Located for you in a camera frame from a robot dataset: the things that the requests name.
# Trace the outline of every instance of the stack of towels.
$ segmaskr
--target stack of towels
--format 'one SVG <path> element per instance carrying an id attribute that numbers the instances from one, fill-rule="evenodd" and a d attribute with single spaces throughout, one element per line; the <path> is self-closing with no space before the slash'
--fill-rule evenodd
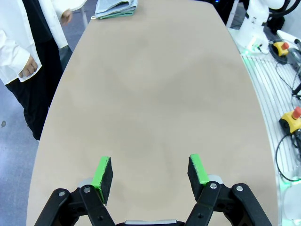
<path id="1" fill-rule="evenodd" d="M 98 0 L 94 18 L 131 16 L 137 6 L 138 0 Z"/>

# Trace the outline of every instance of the person in white coat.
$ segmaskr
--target person in white coat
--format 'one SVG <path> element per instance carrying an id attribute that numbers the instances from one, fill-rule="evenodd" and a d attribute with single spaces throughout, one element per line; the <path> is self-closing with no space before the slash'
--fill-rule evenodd
<path id="1" fill-rule="evenodd" d="M 0 0 L 0 79 L 36 140 L 63 74 L 58 49 L 67 41 L 59 20 L 71 19 L 63 0 Z"/>

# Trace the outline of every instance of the white wall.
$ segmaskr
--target white wall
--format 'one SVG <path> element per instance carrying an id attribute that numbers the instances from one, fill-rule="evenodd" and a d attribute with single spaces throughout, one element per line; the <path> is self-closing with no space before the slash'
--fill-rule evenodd
<path id="1" fill-rule="evenodd" d="M 294 2 L 295 0 L 291 0 L 288 8 L 290 8 Z M 301 3 L 293 12 L 284 17 L 285 23 L 281 30 L 301 39 Z"/>

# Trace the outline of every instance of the bolt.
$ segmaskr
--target bolt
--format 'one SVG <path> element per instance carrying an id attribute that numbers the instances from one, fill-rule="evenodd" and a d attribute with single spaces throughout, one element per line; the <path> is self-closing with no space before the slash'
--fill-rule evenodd
<path id="1" fill-rule="evenodd" d="M 89 193 L 90 191 L 91 191 L 91 188 L 89 188 L 89 187 L 85 187 L 85 188 L 84 188 L 84 192 L 85 192 L 85 193 Z"/>
<path id="2" fill-rule="evenodd" d="M 210 188 L 216 189 L 216 188 L 217 188 L 217 185 L 216 185 L 215 183 L 211 183 Z"/>
<path id="3" fill-rule="evenodd" d="M 64 192 L 64 191 L 61 191 L 59 194 L 58 194 L 58 196 L 60 196 L 60 197 L 62 197 L 62 196 L 64 196 L 66 193 Z"/>
<path id="4" fill-rule="evenodd" d="M 243 191 L 243 187 L 242 186 L 237 186 L 236 190 L 238 190 L 239 192 L 242 192 Z"/>

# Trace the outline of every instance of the green tape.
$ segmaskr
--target green tape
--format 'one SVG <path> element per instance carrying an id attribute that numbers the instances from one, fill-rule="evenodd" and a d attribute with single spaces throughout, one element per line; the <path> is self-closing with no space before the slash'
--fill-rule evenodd
<path id="1" fill-rule="evenodd" d="M 209 177 L 205 171 L 205 168 L 203 166 L 203 163 L 201 161 L 201 158 L 198 154 L 192 154 L 190 155 L 191 161 L 193 163 L 193 166 L 197 172 L 198 181 L 205 185 L 207 182 L 209 182 Z"/>
<path id="2" fill-rule="evenodd" d="M 103 192 L 101 189 L 101 183 L 109 161 L 110 161 L 110 157 L 108 156 L 101 157 L 96 172 L 94 174 L 94 178 L 91 183 L 91 185 L 94 186 L 99 191 L 103 203 L 105 202 L 104 202 Z"/>

